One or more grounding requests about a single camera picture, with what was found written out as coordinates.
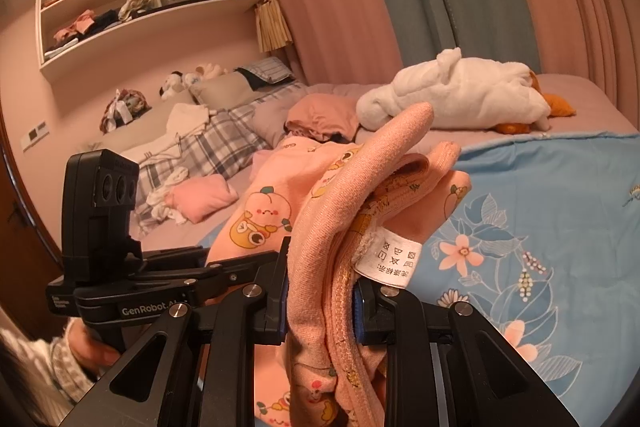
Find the metal bolt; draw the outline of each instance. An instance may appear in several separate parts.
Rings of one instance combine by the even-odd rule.
[[[262,293],[262,288],[257,284],[248,284],[242,288],[242,293],[245,297],[257,297]]]
[[[382,286],[382,288],[380,288],[380,293],[385,297],[397,297],[400,290],[398,288],[392,288],[391,286]]]
[[[178,302],[169,308],[169,315],[174,319],[184,317],[187,314],[189,307],[184,302]]]
[[[456,302],[453,305],[453,309],[458,315],[462,315],[463,317],[468,317],[474,312],[474,307],[468,302],[463,301]]]

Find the orange plush foot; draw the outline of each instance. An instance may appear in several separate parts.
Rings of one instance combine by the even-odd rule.
[[[529,134],[531,126],[527,123],[499,123],[494,131],[500,134]]]

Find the light switch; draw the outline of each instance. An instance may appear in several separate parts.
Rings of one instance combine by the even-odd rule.
[[[22,137],[22,139],[20,140],[22,151],[24,152],[29,147],[33,147],[34,145],[36,145],[36,143],[47,136],[47,134],[49,134],[49,128],[47,127],[47,123],[45,121],[42,121]]]

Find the gray pillow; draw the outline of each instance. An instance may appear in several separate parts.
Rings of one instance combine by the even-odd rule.
[[[103,135],[95,142],[87,144],[86,150],[109,149],[116,153],[148,143],[166,133],[166,122],[174,105],[187,103],[196,105],[191,93],[185,89],[164,102],[159,102],[140,118]]]
[[[233,109],[239,105],[253,102],[260,95],[249,86],[241,73],[222,74],[204,82],[197,82],[189,88],[198,103],[209,109]]]

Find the blue bedsheet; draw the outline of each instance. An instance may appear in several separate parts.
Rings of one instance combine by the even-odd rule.
[[[473,189],[408,289],[469,299],[581,427],[600,427],[640,367],[640,136],[526,136],[465,150],[456,168]]]

